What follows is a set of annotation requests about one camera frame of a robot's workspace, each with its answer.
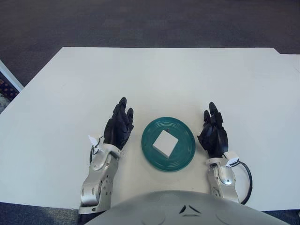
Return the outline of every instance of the white table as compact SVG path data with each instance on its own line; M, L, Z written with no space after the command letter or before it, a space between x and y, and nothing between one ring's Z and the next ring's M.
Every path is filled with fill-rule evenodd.
M0 115L0 201L78 209L88 174L88 135L103 133L127 97L134 130L115 176L112 205L157 190L209 193L196 136L213 101L229 149L253 175L247 205L300 208L300 75L274 49L62 48ZM152 120L183 121L196 139L191 163L178 172L153 168L141 150ZM235 169L239 197L248 177Z

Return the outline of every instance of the white block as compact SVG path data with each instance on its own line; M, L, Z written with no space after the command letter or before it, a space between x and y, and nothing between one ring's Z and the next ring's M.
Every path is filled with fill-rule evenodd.
M177 142L176 137L163 130L152 146L166 158L169 158Z

